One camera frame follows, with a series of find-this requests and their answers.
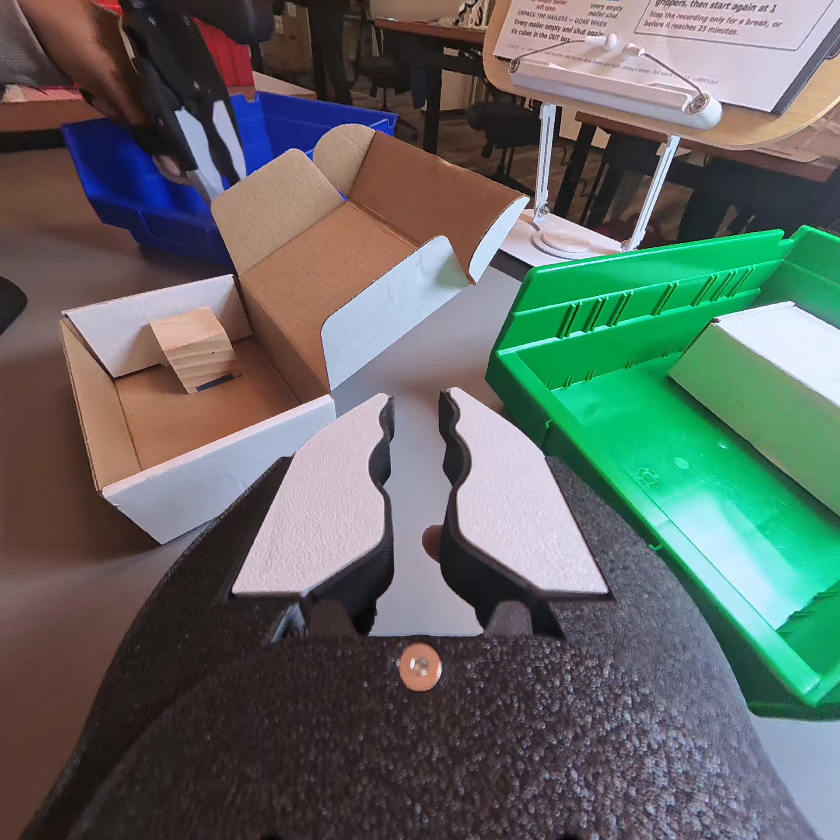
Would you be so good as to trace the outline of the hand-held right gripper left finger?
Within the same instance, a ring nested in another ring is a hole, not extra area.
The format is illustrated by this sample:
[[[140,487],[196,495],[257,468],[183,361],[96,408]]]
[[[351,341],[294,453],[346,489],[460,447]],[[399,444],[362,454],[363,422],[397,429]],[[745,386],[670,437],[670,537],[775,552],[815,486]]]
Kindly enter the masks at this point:
[[[236,597],[290,597],[307,622],[341,604],[368,635],[394,575],[394,400],[379,393],[313,435],[292,456],[233,584]]]

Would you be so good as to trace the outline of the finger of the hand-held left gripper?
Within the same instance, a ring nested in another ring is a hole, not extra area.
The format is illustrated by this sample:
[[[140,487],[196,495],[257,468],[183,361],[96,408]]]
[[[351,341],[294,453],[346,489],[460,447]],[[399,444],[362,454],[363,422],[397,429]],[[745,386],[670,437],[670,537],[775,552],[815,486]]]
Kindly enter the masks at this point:
[[[175,118],[183,133],[194,166],[186,172],[187,180],[198,190],[203,199],[212,202],[223,190],[223,177],[211,155],[204,127],[189,111],[180,108]]]
[[[212,110],[212,156],[220,175],[232,186],[247,176],[245,154],[229,100],[215,100]]]

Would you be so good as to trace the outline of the blue plastic bin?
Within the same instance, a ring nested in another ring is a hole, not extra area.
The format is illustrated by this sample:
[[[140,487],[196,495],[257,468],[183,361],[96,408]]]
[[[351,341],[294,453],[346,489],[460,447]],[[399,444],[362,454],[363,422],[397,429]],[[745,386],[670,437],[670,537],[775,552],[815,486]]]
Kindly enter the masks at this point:
[[[394,113],[259,91],[231,98],[247,172],[289,149],[308,156],[320,138],[344,123],[394,134]],[[143,247],[223,267],[233,263],[198,191],[167,180],[129,132],[106,119],[67,123],[61,132],[82,189],[99,219],[126,229]]]

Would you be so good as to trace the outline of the white cardboard mailer box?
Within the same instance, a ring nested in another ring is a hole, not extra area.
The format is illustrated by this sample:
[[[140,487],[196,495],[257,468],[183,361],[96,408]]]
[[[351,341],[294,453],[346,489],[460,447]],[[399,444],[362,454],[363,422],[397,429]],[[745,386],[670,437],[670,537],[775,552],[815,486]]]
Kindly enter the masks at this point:
[[[336,417],[333,391],[488,268],[529,198],[347,123],[213,199],[232,275],[66,310],[99,495],[157,543],[223,513]],[[150,322],[208,307],[243,372],[189,394]]]

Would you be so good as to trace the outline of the plain wooden cube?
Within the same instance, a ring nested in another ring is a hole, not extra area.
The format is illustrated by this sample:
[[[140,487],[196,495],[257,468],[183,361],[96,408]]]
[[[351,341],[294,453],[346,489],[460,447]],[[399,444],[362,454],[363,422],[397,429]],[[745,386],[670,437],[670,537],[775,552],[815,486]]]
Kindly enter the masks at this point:
[[[186,393],[225,373],[243,374],[233,344],[208,307],[158,318],[150,329]]]

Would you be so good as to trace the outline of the person's left forearm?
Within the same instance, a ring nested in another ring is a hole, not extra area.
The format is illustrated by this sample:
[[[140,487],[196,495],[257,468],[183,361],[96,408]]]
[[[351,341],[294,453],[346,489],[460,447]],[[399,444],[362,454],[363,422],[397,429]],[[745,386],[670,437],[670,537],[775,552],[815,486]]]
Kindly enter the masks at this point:
[[[1,1],[1,84],[63,88],[70,79],[49,58],[17,1]]]

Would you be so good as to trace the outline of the closed white cardboard box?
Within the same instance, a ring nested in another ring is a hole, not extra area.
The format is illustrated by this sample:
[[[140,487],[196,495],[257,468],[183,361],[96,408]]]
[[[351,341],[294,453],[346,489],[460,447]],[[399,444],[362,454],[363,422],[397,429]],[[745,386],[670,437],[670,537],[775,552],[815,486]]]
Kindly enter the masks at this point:
[[[839,513],[839,330],[793,301],[714,318],[669,377]]]

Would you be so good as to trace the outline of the person's left hand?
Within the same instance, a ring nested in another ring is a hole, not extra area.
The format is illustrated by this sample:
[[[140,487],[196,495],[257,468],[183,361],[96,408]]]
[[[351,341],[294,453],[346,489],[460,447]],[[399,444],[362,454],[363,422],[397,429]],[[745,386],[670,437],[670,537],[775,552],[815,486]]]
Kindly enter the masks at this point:
[[[20,6],[47,56],[91,97],[95,109],[128,125],[148,123],[116,14],[89,1]]]

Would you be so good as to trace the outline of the red plastic bin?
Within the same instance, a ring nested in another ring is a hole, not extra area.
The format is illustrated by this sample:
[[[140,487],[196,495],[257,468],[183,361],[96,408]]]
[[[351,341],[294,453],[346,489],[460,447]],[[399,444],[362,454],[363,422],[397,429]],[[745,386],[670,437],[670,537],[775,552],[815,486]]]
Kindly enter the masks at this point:
[[[195,22],[228,92],[253,100],[256,84],[249,48],[235,43],[216,27],[198,20]]]

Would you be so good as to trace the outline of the green plastic bin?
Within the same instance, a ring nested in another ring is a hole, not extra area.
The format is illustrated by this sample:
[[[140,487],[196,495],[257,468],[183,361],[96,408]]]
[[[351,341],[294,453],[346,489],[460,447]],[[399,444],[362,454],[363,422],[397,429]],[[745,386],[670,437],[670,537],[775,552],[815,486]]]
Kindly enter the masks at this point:
[[[658,552],[762,717],[838,720],[838,516],[669,377],[718,316],[838,326],[838,237],[803,226],[531,268],[486,380]]]

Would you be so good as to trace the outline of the brown background desk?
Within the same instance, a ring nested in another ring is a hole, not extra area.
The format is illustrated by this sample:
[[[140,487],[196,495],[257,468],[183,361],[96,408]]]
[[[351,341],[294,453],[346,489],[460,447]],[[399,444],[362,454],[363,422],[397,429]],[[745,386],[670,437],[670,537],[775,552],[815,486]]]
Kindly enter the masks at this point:
[[[389,36],[397,58],[409,70],[413,105],[425,108],[423,149],[436,154],[443,73],[484,80],[485,32],[479,28],[388,17],[376,17],[374,26]]]
[[[595,131],[603,130],[610,138],[602,152],[580,225],[614,239],[627,238],[633,231],[636,215],[627,220],[606,221],[607,212],[616,201],[625,176],[655,173],[664,136],[584,112],[577,112],[575,117],[581,130],[553,209],[568,216],[577,187],[583,183],[583,169]],[[731,227],[735,234],[782,229],[791,235],[806,225],[838,235],[838,164],[831,165],[826,178],[815,181],[805,177],[805,164],[769,154],[715,150],[689,141],[682,141],[680,147],[706,153],[706,158],[701,164],[674,159],[668,169],[668,183],[690,190],[679,220],[676,243],[714,238],[731,209],[736,212]]]

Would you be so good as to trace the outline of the black round object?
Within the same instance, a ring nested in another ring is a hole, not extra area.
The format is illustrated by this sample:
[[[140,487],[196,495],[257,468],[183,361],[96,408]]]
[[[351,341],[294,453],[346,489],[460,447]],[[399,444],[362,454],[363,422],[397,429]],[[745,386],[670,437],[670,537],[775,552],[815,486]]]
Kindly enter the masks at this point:
[[[0,332],[3,335],[7,329],[26,310],[28,299],[26,294],[18,285],[11,280],[0,277],[1,292],[1,322]]]

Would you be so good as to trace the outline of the black office chair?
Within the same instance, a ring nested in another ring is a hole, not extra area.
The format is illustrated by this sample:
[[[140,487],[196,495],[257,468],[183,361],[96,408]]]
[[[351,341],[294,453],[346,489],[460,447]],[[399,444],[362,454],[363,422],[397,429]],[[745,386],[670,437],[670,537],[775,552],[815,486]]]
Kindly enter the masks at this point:
[[[500,162],[490,179],[529,196],[534,191],[511,176],[514,152],[529,146],[539,147],[541,121],[539,112],[512,100],[478,101],[465,111],[471,129],[482,132],[485,145],[481,157],[487,159],[494,150],[501,152]]]

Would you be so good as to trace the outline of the white document stand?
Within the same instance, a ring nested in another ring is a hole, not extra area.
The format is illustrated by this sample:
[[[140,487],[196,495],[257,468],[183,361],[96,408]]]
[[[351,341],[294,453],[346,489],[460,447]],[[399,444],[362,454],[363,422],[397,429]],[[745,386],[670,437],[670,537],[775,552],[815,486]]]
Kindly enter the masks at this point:
[[[519,87],[511,82],[507,63],[492,55],[501,28],[499,18],[507,12],[510,2],[496,2],[490,17],[484,44],[484,70],[495,88],[542,102],[537,195],[531,222],[534,234],[531,238],[534,245],[552,255],[560,256],[561,252],[545,242],[542,220],[548,214],[549,142],[556,106],[570,106],[665,135],[665,149],[657,163],[639,219],[630,239],[622,244],[622,251],[630,251],[636,249],[644,237],[670,163],[682,140],[708,142],[719,149],[761,148],[809,127],[838,103],[838,54],[822,64],[790,107],[777,116],[720,104],[704,93],[688,97],[655,90],[650,97],[639,100],[620,98],[609,91],[583,91],[578,92],[576,97],[568,97],[557,92]]]

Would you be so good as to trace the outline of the printed instruction sheet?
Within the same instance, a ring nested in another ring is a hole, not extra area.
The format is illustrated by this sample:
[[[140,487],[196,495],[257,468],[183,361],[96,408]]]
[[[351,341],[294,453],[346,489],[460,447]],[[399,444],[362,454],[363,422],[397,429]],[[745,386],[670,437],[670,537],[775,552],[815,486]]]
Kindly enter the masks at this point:
[[[780,116],[837,56],[838,19],[838,1],[510,2],[492,55],[520,88],[704,93]]]

